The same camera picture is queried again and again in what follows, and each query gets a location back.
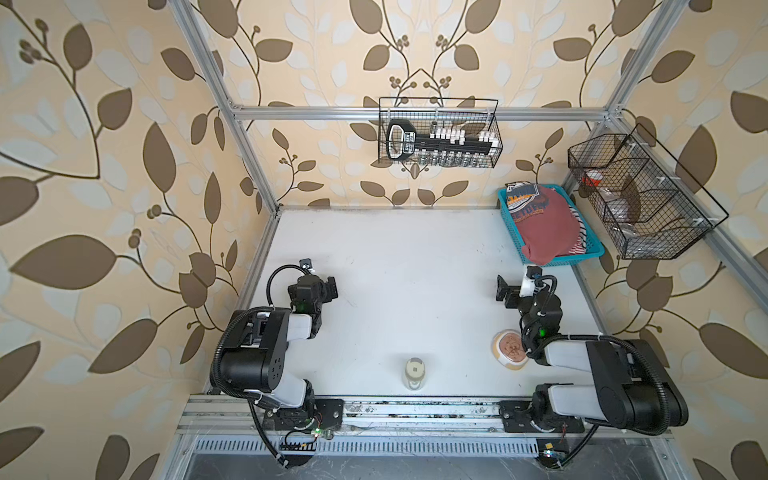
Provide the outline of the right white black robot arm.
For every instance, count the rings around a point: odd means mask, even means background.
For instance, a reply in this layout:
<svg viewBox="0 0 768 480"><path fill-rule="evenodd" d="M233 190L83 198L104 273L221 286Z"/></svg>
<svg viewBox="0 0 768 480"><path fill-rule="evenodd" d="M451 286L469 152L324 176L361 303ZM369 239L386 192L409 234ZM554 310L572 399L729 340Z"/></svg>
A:
<svg viewBox="0 0 768 480"><path fill-rule="evenodd" d="M529 362L589 375L585 384L544 383L531 398L503 400L499 414L508 433L581 433L599 426L647 436L685 425L688 405L646 340L603 334L565 334L555 276L536 266L518 285L496 281L495 298L518 312L515 330L498 333L492 353L516 370Z"/></svg>

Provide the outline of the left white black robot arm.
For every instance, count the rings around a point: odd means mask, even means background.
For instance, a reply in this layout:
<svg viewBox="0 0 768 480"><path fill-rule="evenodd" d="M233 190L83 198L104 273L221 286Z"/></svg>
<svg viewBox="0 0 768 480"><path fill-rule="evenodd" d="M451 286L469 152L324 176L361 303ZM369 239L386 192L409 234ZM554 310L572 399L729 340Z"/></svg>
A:
<svg viewBox="0 0 768 480"><path fill-rule="evenodd" d="M287 287L290 304L278 307L271 295L272 282L288 270L299 277ZM318 400L308 379L286 371L290 345L319 333L323 306L338 297L335 279L316 275L312 261L302 259L270 274L266 297L266 306L233 313L214 353L212 387L262 409L265 421L278 431L340 428L344 402Z"/></svg>

